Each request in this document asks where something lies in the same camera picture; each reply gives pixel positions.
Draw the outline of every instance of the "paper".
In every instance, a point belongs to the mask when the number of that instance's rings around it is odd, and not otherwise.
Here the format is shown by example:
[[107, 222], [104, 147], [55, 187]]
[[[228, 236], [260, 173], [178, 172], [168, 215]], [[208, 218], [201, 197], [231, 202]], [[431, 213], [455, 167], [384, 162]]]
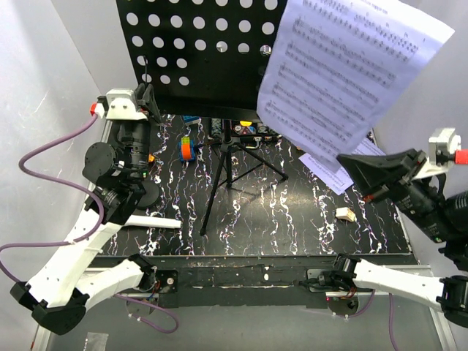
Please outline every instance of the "paper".
[[452, 34], [397, 0], [289, 0], [257, 114], [335, 172]]
[[[361, 144], [353, 151], [357, 155], [385, 155], [382, 150], [376, 147], [369, 139], [365, 138]], [[354, 183], [346, 170], [340, 167], [336, 173], [320, 164], [309, 154], [304, 154], [299, 158], [302, 163], [309, 168], [313, 174], [320, 178], [326, 186], [332, 189], [336, 194], [341, 195]]]

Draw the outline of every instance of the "floor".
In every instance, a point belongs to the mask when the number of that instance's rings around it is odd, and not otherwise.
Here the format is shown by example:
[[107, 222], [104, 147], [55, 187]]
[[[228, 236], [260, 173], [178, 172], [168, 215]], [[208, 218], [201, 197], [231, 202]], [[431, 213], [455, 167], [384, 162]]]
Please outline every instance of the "floor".
[[[360, 298], [361, 303], [368, 298]], [[442, 350], [429, 308], [399, 296], [394, 299], [393, 329], [399, 349]], [[347, 321], [332, 317], [329, 310], [304, 306], [209, 306], [171, 311], [179, 317], [179, 329], [162, 334], [128, 318], [125, 303], [111, 298], [89, 310], [69, 333], [53, 334], [47, 350], [83, 351], [88, 333], [107, 339], [106, 350], [118, 351], [393, 350], [386, 295], [376, 296], [365, 314]], [[173, 321], [158, 311], [149, 320], [163, 328], [173, 327]], [[92, 346], [90, 338], [86, 351], [103, 350]]]
[[[150, 177], [160, 185], [161, 198], [146, 211], [150, 216], [179, 219], [182, 228], [124, 228], [106, 244], [103, 255], [410, 252], [393, 205], [365, 204], [355, 187], [336, 195], [303, 166], [298, 160], [301, 152], [285, 139], [262, 145], [257, 152], [283, 169], [289, 180], [278, 182], [277, 174], [261, 167], [235, 182], [232, 189], [220, 188], [207, 235], [200, 237], [219, 162], [216, 147], [204, 147], [193, 162], [179, 161], [176, 145], [187, 135], [195, 143], [206, 140], [207, 121], [185, 127], [180, 116], [168, 115], [160, 130], [153, 129], [151, 152], [156, 162]], [[256, 164], [238, 151], [233, 154], [234, 177]], [[335, 218], [336, 208], [344, 206], [354, 210], [356, 223]]]

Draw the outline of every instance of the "rubik's cube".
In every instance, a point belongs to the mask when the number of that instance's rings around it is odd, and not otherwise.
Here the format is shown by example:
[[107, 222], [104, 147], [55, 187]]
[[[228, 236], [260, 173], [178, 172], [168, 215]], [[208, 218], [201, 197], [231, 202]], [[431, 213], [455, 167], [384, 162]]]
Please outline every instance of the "rubik's cube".
[[178, 144], [178, 158], [184, 161], [195, 160], [195, 150], [193, 148], [193, 141], [189, 137], [183, 137]]

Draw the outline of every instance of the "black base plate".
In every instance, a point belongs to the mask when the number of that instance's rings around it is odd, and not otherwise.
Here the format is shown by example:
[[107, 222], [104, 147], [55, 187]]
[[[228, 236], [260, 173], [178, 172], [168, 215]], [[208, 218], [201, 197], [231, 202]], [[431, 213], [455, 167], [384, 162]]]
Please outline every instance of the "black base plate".
[[143, 195], [137, 205], [137, 209], [142, 211], [156, 205], [159, 200], [159, 194], [161, 193], [159, 185], [152, 181], [144, 181], [143, 188], [145, 188], [146, 194]]

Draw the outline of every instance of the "white wall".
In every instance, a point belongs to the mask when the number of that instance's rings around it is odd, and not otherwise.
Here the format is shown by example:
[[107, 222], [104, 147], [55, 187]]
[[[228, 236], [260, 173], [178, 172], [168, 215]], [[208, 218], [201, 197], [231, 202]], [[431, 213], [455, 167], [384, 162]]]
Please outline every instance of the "white wall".
[[136, 88], [116, 0], [52, 0], [97, 87]]
[[[379, 122], [376, 135], [387, 153], [416, 148], [427, 151], [428, 138], [439, 127], [455, 127], [468, 148], [468, 1], [419, 0], [419, 8], [455, 29], [455, 34]], [[445, 195], [468, 189], [468, 168], [458, 166], [448, 173]], [[452, 262], [404, 218], [416, 257], [430, 264], [437, 276], [458, 274]], [[466, 329], [453, 326], [458, 348], [468, 344]]]
[[[28, 151], [77, 129], [99, 95], [50, 0], [0, 1], [0, 244], [60, 241], [75, 223], [84, 195], [22, 174]], [[84, 136], [27, 165], [87, 184], [81, 176], [87, 147], [100, 139], [99, 122]], [[11, 249], [2, 261], [28, 280], [53, 250]], [[29, 350], [37, 324], [10, 296], [0, 273], [0, 350]]]

